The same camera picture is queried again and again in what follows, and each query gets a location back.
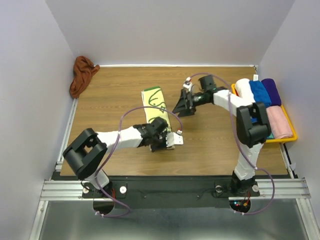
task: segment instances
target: rolled white towel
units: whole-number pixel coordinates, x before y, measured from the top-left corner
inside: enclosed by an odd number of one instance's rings
[[[251,87],[249,84],[248,78],[242,78],[235,83],[235,89],[239,95],[240,98],[246,99],[250,101],[251,103],[255,103],[254,94],[251,91]]]

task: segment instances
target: brown towel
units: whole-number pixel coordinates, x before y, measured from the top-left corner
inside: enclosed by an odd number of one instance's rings
[[[85,56],[78,56],[75,59],[73,71],[74,78],[70,85],[70,95],[77,99],[79,95],[87,88],[91,78],[100,69],[99,65],[94,66],[93,62]]]

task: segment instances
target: yellow cloth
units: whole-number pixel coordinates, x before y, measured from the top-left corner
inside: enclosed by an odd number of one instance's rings
[[[167,109],[165,104],[165,98],[162,90],[159,86],[154,86],[147,88],[141,92],[143,106],[153,106],[162,109]],[[147,123],[152,122],[156,117],[161,117],[168,123],[167,131],[171,132],[171,125],[169,121],[169,116],[166,111],[156,109],[156,108],[145,108],[145,117]]]

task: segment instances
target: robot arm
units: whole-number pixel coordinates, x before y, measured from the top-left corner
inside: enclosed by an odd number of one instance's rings
[[[211,75],[200,78],[199,82],[202,91],[195,94],[192,92],[193,84],[188,80],[184,82],[180,99],[173,112],[179,113],[179,117],[194,115],[196,106],[207,103],[230,110],[236,117],[236,133],[240,147],[252,165],[256,166],[260,149],[271,134],[265,105],[261,102],[252,103],[235,94],[230,94],[230,91],[224,87],[217,87]],[[245,185],[252,185],[255,181],[254,176],[255,169],[240,152],[238,163],[232,174],[231,187],[237,190],[243,186],[246,187]]]
[[[133,125],[121,130],[115,151],[148,145],[152,150],[164,149],[176,144],[177,138],[179,142],[182,142],[182,136],[175,132],[167,132],[167,127],[166,120],[156,117],[151,123]],[[66,148],[63,157],[79,180],[89,181],[96,189],[99,189],[97,178],[104,188],[110,180],[103,170],[99,171],[96,176],[96,170],[104,155],[113,149],[117,137],[118,131],[95,132],[92,128],[87,128]]]

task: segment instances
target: wooden table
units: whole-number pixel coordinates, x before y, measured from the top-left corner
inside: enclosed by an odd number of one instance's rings
[[[116,131],[126,111],[142,106],[141,91],[146,88],[160,86],[167,108],[172,110],[183,81],[198,72],[214,73],[230,84],[242,78],[252,79],[255,73],[253,67],[102,67],[79,97],[69,144],[86,128],[96,132]],[[206,104],[197,107],[194,116],[181,120],[184,145],[154,153],[149,147],[116,151],[104,166],[105,172],[110,176],[230,175],[236,167],[239,150],[229,113]],[[140,109],[126,116],[122,126],[128,128],[145,122],[144,110]],[[170,116],[170,122],[173,130],[178,129],[174,117]],[[287,174],[277,143],[264,145],[257,165],[273,175]],[[66,161],[61,176],[74,176]]]

